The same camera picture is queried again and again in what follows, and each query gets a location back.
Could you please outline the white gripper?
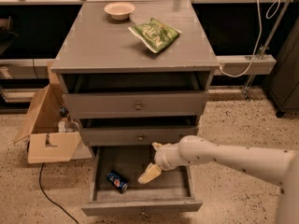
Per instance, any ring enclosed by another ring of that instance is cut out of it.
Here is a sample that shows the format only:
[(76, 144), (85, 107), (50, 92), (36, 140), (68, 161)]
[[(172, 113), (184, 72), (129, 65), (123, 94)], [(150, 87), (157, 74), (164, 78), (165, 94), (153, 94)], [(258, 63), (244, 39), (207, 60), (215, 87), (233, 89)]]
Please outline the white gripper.
[(180, 155), (178, 144), (163, 145), (153, 142), (152, 146), (156, 151), (154, 156), (156, 164), (151, 162), (148, 165), (145, 172), (138, 178), (140, 184), (147, 184), (157, 178), (162, 173), (162, 170), (170, 171), (188, 164), (188, 161)]

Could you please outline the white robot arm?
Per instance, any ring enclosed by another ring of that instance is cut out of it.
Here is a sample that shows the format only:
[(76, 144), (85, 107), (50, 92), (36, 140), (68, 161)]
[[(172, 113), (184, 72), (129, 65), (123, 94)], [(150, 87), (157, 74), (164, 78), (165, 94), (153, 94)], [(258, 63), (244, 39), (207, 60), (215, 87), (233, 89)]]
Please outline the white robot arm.
[(188, 135), (175, 144), (154, 142), (154, 162), (138, 178), (147, 184), (163, 171), (208, 163), (235, 169), (280, 187), (275, 224), (299, 224), (299, 152), (289, 149), (217, 145)]

